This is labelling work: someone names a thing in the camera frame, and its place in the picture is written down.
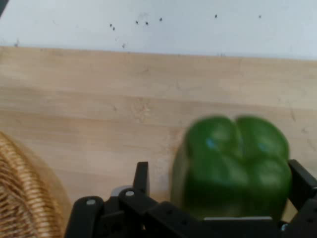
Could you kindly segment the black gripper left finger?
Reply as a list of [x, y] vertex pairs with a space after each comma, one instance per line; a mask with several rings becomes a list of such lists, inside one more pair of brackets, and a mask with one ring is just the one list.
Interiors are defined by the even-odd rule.
[[201, 238], [206, 228], [169, 202], [149, 196], [149, 164], [138, 162], [131, 187], [103, 201], [78, 199], [72, 208], [66, 238]]

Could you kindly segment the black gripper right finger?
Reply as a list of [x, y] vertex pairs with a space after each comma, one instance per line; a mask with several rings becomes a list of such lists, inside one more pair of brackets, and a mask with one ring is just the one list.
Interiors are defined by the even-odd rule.
[[317, 179], [298, 161], [290, 160], [292, 187], [289, 200], [297, 214], [282, 232], [283, 238], [317, 237]]

